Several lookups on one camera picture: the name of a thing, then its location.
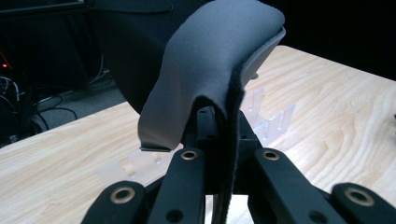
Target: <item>wood grain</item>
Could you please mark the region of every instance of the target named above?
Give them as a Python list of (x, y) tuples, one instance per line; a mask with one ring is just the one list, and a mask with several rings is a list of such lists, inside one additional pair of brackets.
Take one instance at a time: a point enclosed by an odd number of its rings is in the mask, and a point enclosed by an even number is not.
[[(396, 206), (396, 82), (282, 46), (259, 74), (247, 92), (265, 87), (263, 117), (296, 104), (271, 147), (321, 189), (354, 182)], [(138, 150), (137, 120), (124, 103), (1, 148), (1, 223), (79, 223), (106, 187), (98, 172)], [(229, 223), (251, 223), (245, 200)]]

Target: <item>light wooden table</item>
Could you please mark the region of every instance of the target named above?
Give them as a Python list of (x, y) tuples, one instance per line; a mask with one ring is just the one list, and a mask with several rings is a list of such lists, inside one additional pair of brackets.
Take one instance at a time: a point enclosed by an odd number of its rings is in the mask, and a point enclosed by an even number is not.
[[(271, 147), (321, 189), (354, 182), (396, 206), (396, 82), (282, 46), (259, 74), (247, 92), (265, 87), (263, 117), (296, 104)], [(138, 150), (137, 120), (124, 103), (1, 148), (0, 222), (79, 223), (106, 187), (98, 173)], [(234, 205), (229, 222), (250, 223)]]

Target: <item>wooden tabletop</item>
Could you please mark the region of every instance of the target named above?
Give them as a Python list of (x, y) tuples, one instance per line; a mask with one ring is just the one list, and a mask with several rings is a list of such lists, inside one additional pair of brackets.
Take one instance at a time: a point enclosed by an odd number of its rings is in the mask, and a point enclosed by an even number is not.
[[(265, 87), (262, 117), (296, 104), (287, 133), (270, 147), (321, 189), (353, 182), (396, 206), (395, 81), (283, 46), (259, 74), (247, 92)], [(1, 222), (79, 223), (108, 185), (104, 170), (128, 158), (141, 166), (131, 159), (142, 156), (137, 120), (124, 103), (0, 148)], [(164, 172), (135, 174), (147, 184)], [(251, 223), (238, 206), (245, 200), (233, 198), (229, 223)]]

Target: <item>metal grommet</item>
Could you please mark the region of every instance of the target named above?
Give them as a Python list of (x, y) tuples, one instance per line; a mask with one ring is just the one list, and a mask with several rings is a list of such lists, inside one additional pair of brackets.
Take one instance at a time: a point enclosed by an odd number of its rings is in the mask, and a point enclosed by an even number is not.
[(198, 154), (194, 151), (185, 151), (181, 153), (181, 158), (186, 161), (192, 161), (198, 157)]
[(128, 203), (134, 197), (135, 192), (134, 189), (131, 187), (120, 187), (115, 189), (111, 195), (110, 200), (113, 203), (120, 204), (120, 203)]
[(359, 205), (369, 207), (375, 204), (372, 196), (370, 196), (367, 192), (361, 189), (347, 188), (344, 193), (350, 201)]
[(262, 153), (262, 156), (265, 158), (265, 159), (267, 159), (267, 160), (270, 160), (270, 161), (277, 161), (277, 160), (279, 160), (279, 155), (277, 154), (277, 153), (275, 153), (275, 152), (273, 152), (273, 151), (269, 151), (269, 150), (265, 150), (263, 153)]

